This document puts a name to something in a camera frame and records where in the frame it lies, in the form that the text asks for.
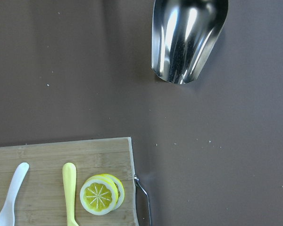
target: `yellow spoon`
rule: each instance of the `yellow spoon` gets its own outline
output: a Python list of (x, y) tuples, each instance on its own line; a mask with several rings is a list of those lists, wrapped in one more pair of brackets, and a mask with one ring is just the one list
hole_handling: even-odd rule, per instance
[(67, 226), (79, 226), (75, 221), (76, 168), (68, 162), (63, 166), (63, 184), (66, 201)]

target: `dark tabletop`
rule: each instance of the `dark tabletop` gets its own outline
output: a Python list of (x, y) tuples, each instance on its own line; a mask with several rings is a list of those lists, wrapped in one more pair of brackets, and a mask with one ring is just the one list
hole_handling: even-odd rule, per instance
[(155, 226), (283, 226), (283, 0), (231, 0), (185, 85), (150, 68), (152, 10), (0, 0), (0, 146), (132, 137)]

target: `wooden cutting board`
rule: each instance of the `wooden cutting board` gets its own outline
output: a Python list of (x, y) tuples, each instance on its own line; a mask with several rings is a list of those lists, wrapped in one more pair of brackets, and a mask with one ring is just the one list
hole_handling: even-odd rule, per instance
[[(66, 162), (76, 166), (75, 218), (80, 226), (138, 226), (130, 137), (0, 147), (0, 210), (22, 162), (30, 168), (16, 199), (16, 226), (67, 225), (62, 178)], [(79, 192), (86, 179), (101, 173), (122, 181), (125, 200), (117, 210), (95, 216), (83, 209)]]

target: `stainless steel scoop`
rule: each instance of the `stainless steel scoop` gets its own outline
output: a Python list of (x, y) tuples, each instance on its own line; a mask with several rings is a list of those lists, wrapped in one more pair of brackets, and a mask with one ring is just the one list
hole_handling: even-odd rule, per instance
[(197, 79), (218, 39), (228, 0), (156, 0), (152, 24), (152, 69), (165, 81)]

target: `lemon slice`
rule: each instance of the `lemon slice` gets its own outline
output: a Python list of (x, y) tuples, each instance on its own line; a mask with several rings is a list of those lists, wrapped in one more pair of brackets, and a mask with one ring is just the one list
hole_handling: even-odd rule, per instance
[(114, 210), (117, 204), (117, 187), (108, 177), (92, 176), (83, 184), (80, 200), (88, 212), (94, 215), (107, 214)]
[(124, 186), (122, 184), (122, 182), (115, 176), (108, 174), (108, 173), (104, 173), (101, 174), (104, 177), (110, 178), (116, 185), (117, 187), (117, 193), (118, 193), (118, 200), (117, 200), (117, 204), (115, 206), (115, 208), (113, 210), (116, 210), (118, 207), (120, 207), (120, 205), (123, 203), (124, 199), (125, 199), (125, 190), (124, 190)]

